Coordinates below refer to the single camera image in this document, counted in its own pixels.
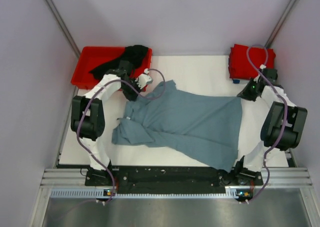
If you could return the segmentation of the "blue grey t shirt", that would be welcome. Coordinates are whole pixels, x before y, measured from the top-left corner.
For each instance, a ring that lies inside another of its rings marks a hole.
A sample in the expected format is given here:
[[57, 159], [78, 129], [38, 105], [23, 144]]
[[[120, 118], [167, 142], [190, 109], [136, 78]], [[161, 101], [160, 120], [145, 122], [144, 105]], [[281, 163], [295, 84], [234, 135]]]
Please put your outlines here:
[[242, 103], [234, 96], [204, 96], [159, 83], [146, 98], [126, 103], [112, 132], [115, 145], [169, 147], [217, 170], [238, 158]]

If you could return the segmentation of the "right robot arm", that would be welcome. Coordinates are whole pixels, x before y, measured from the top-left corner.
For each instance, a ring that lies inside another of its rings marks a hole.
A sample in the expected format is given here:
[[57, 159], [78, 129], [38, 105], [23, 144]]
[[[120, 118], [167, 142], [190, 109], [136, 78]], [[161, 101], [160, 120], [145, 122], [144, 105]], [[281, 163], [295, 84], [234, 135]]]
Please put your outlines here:
[[276, 69], [261, 65], [258, 76], [251, 78], [238, 97], [246, 101], [261, 98], [269, 107], [260, 131], [260, 142], [236, 162], [233, 179], [239, 185], [258, 177], [273, 150], [285, 152], [300, 143], [308, 111], [289, 100], [282, 86], [277, 85]]

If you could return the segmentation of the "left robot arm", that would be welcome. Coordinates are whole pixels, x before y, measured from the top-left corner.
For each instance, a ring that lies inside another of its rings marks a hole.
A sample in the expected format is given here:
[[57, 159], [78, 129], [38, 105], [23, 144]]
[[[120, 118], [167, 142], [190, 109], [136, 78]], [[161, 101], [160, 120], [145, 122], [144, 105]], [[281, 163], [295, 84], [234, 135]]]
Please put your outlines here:
[[107, 169], [111, 160], [101, 140], [106, 126], [104, 104], [117, 91], [122, 91], [127, 100], [135, 101], [139, 93], [153, 81], [148, 68], [137, 77], [131, 77], [134, 69], [131, 62], [121, 60], [118, 67], [107, 70], [89, 92], [72, 99], [70, 128], [76, 133], [79, 144], [88, 152], [90, 167], [98, 170], [97, 181], [105, 186], [113, 181], [114, 174]]

